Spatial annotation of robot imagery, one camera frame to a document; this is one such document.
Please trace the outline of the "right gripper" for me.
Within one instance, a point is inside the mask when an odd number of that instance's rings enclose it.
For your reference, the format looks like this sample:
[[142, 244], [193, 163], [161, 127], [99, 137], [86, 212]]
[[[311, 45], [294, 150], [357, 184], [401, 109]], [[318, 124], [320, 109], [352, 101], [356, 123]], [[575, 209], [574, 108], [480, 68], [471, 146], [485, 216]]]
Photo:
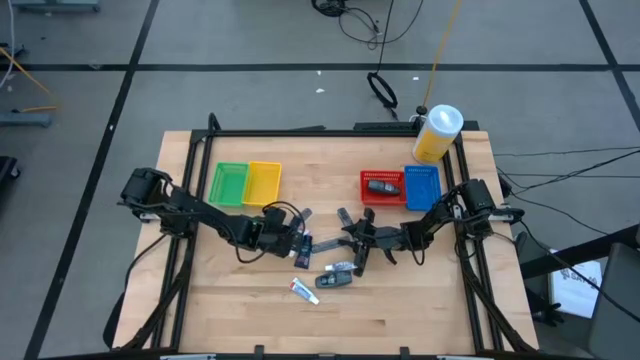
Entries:
[[388, 251], [403, 251], [407, 249], [405, 232], [399, 228], [391, 226], [376, 227], [372, 224], [353, 224], [342, 227], [342, 230], [349, 233], [353, 238], [361, 238], [362, 244], [355, 250], [354, 265], [356, 268], [353, 274], [361, 277], [364, 273], [369, 248], [377, 248]]

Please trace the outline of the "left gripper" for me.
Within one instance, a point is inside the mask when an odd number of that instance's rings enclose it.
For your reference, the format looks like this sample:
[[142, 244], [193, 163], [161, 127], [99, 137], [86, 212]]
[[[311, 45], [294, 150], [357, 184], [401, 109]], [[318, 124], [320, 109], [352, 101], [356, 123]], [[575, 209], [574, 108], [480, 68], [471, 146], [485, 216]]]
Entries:
[[285, 231], [280, 233], [261, 233], [259, 235], [259, 248], [268, 254], [277, 257], [293, 258], [298, 255], [298, 245], [294, 244], [303, 236], [302, 228], [297, 228], [294, 233]]

